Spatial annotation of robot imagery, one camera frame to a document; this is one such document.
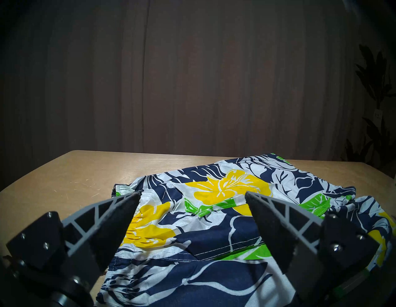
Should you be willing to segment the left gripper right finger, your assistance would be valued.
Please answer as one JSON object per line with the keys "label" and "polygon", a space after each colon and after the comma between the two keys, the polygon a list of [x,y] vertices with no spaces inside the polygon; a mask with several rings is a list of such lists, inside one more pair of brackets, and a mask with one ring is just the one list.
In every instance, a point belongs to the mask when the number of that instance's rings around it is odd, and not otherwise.
{"label": "left gripper right finger", "polygon": [[332,291],[357,277],[379,244],[337,212],[322,219],[301,206],[246,192],[260,236],[298,298],[331,298]]}

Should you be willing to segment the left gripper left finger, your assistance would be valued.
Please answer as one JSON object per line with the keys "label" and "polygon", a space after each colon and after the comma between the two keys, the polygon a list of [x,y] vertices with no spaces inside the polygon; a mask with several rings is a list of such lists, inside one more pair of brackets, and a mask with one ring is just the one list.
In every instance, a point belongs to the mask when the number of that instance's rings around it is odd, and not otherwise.
{"label": "left gripper left finger", "polygon": [[90,290],[121,245],[141,194],[88,205],[62,221],[58,212],[45,212],[7,242],[12,263],[49,287],[77,278]]}

